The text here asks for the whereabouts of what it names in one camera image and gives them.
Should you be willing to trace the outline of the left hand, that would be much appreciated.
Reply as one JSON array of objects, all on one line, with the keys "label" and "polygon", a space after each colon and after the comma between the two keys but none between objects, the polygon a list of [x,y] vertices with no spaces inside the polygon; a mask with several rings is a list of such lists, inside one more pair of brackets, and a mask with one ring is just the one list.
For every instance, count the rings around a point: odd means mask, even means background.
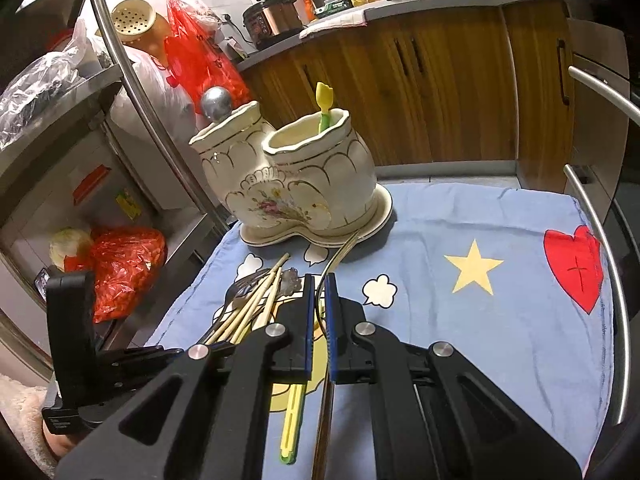
[{"label": "left hand", "polygon": [[47,426],[42,427],[42,433],[51,455],[58,462],[84,438],[82,434],[51,434]]}]

